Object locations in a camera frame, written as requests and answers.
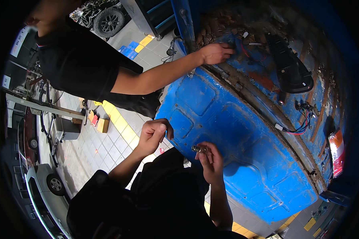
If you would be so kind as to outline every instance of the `red car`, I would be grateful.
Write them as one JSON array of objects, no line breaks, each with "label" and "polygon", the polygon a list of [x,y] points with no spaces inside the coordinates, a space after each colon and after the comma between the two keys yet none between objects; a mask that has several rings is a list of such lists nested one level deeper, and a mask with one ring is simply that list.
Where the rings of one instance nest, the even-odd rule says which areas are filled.
[{"label": "red car", "polygon": [[25,160],[29,169],[38,161],[36,116],[29,107],[25,110],[24,120],[19,122],[17,137],[20,157]]}]

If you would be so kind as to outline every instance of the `blue tailgate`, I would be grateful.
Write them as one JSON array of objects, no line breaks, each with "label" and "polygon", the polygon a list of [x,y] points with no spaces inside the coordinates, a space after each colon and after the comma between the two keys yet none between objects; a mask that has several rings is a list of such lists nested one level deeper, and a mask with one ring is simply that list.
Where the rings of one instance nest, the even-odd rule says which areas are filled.
[{"label": "blue tailgate", "polygon": [[215,143],[224,157],[227,193],[267,223],[316,201],[311,179],[278,132],[206,70],[171,84],[156,118],[170,121],[173,145],[192,163],[192,145]]}]

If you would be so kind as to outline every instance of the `yellow floor marking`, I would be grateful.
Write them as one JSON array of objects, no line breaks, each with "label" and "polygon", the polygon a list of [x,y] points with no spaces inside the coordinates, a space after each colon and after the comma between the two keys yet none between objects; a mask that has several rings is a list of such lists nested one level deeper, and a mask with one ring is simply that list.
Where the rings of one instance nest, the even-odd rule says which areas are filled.
[{"label": "yellow floor marking", "polygon": [[115,124],[115,122],[118,120],[118,118],[121,116],[120,112],[118,112],[117,108],[114,107],[114,109],[108,114],[110,121]]},{"label": "yellow floor marking", "polygon": [[206,213],[210,213],[210,204],[207,201],[205,201],[204,206],[205,206]]},{"label": "yellow floor marking", "polygon": [[120,116],[118,117],[117,121],[114,123],[115,128],[121,133],[124,131],[128,123],[124,119],[124,117]]},{"label": "yellow floor marking", "polygon": [[236,230],[235,232],[238,233],[238,234],[245,234],[246,232],[248,232],[249,230],[244,228],[244,227],[240,227],[238,230]]},{"label": "yellow floor marking", "polygon": [[291,216],[287,221],[285,222],[286,226],[290,225],[290,223],[295,219],[294,216]]},{"label": "yellow floor marking", "polygon": [[114,105],[112,105],[111,103],[106,103],[106,105],[105,106],[103,106],[103,108],[104,108],[104,110],[105,110],[105,112],[107,113],[107,114],[110,114],[110,112],[112,112],[112,110],[115,108],[114,107]]},{"label": "yellow floor marking", "polygon": [[244,233],[244,236],[247,237],[247,238],[251,238],[251,237],[253,237],[253,236],[255,236],[255,235],[256,235],[256,234],[253,233],[252,231],[248,231],[248,232]]},{"label": "yellow floor marking", "polygon": [[236,222],[233,222],[233,226],[231,227],[231,231],[236,231],[238,229],[240,229],[242,226],[239,225],[238,223]]},{"label": "yellow floor marking", "polygon": [[294,217],[297,217],[299,213],[300,213],[300,211],[297,212],[297,213],[295,213],[295,214],[293,214],[293,216],[294,216]]},{"label": "yellow floor marking", "polygon": [[285,229],[287,227],[287,225],[286,224],[282,224],[282,226],[278,229],[278,231],[282,231],[283,229]]},{"label": "yellow floor marking", "polygon": [[132,150],[134,150],[135,147],[137,147],[139,141],[140,141],[140,137],[138,135],[136,135],[134,137],[134,139],[132,140],[132,142],[130,142],[130,144],[129,144],[129,146],[132,148]]},{"label": "yellow floor marking", "polygon": [[127,144],[130,144],[132,142],[132,140],[134,139],[134,137],[136,137],[136,133],[134,132],[134,130],[127,125],[124,129],[124,131],[121,133],[122,137],[124,138],[124,140],[126,141]]},{"label": "yellow floor marking", "polygon": [[134,49],[134,51],[137,52],[137,53],[139,53],[142,49],[144,49],[144,46],[143,46],[143,45],[138,45],[138,46]]},{"label": "yellow floor marking", "polygon": [[151,37],[146,36],[142,41],[140,41],[140,45],[146,47],[146,45],[149,44],[149,42],[151,42],[152,40],[153,39]]},{"label": "yellow floor marking", "polygon": [[306,231],[309,231],[311,227],[316,223],[315,219],[312,217],[309,222],[307,222],[306,226],[304,226],[304,229]]},{"label": "yellow floor marking", "polygon": [[312,235],[313,237],[316,237],[318,235],[319,232],[321,232],[321,228],[318,228],[318,230]]}]

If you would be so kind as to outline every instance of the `white car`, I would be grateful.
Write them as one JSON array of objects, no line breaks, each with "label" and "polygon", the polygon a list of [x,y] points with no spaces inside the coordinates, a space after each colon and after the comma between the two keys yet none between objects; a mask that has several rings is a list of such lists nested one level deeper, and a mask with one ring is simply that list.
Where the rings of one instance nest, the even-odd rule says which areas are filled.
[{"label": "white car", "polygon": [[48,164],[31,167],[26,174],[29,197],[38,219],[52,238],[69,238],[65,187]]}]

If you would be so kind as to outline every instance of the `hand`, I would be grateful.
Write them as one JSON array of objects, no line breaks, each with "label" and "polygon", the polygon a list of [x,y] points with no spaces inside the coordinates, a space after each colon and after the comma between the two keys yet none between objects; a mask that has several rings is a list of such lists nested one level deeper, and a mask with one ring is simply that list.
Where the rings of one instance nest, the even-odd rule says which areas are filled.
[{"label": "hand", "polygon": [[172,140],[174,137],[173,128],[167,119],[147,121],[142,126],[140,141],[138,142],[135,151],[142,157],[154,153],[158,148],[158,145],[162,143],[166,130],[168,131],[168,138]]},{"label": "hand", "polygon": [[196,160],[199,160],[204,169],[204,178],[211,185],[223,184],[224,160],[217,146],[210,142],[197,144],[199,147],[207,148],[206,153],[197,153]]},{"label": "hand", "polygon": [[201,48],[198,53],[201,54],[203,64],[214,65],[224,62],[235,51],[227,43],[213,43]]}]

